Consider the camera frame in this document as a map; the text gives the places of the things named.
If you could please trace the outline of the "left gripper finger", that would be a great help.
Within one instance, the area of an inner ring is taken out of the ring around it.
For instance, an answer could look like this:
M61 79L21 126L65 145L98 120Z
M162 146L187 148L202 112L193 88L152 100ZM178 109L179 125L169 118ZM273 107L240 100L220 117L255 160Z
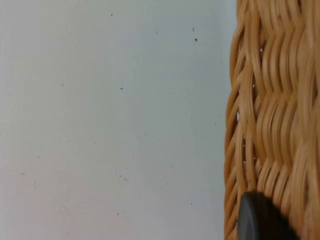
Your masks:
M298 240L299 237L269 197L246 192L240 200L237 220L239 240Z

